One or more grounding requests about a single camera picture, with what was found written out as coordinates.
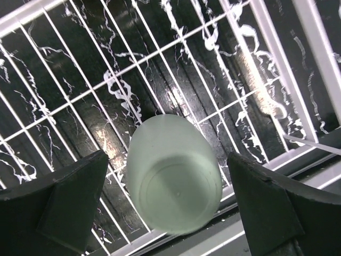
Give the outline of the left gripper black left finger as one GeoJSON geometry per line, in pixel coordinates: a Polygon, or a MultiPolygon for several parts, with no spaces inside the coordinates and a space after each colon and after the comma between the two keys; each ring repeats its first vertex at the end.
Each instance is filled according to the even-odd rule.
{"type": "Polygon", "coordinates": [[[1,255],[81,255],[104,185],[98,150],[41,178],[1,191],[1,255]]]}

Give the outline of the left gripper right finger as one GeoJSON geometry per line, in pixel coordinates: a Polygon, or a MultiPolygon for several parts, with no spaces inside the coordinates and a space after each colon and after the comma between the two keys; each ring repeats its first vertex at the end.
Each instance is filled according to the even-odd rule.
{"type": "Polygon", "coordinates": [[[252,255],[340,255],[340,196],[236,152],[228,166],[252,255]]]}

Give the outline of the light green plastic cup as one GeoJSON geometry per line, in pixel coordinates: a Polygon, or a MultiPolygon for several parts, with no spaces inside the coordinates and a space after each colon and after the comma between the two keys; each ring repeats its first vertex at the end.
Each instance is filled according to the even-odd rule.
{"type": "Polygon", "coordinates": [[[151,228],[174,235],[205,226],[222,198],[222,176],[205,137],[185,118],[157,115],[133,133],[127,188],[151,228]]]}

